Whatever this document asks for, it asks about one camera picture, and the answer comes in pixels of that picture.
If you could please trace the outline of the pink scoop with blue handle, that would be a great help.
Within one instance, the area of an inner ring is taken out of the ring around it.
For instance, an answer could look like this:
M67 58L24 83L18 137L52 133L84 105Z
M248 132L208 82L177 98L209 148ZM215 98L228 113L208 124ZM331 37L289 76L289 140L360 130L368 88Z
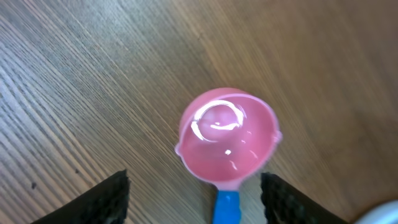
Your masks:
M272 108L245 91L216 88L187 106L175 153L192 175L216 187L212 224L241 221L239 187L270 159L281 140Z

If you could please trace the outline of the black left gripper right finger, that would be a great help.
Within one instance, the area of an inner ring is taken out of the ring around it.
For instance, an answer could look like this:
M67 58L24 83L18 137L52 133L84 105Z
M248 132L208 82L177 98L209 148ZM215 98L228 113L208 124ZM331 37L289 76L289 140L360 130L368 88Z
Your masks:
M261 190L269 224L347 224L278 175L262 173Z

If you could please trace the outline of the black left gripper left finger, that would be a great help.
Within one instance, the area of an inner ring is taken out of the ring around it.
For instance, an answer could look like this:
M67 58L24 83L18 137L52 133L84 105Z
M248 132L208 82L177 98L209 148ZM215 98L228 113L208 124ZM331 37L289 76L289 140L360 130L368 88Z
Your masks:
M32 224L123 224L127 218L129 188L127 171L118 171Z

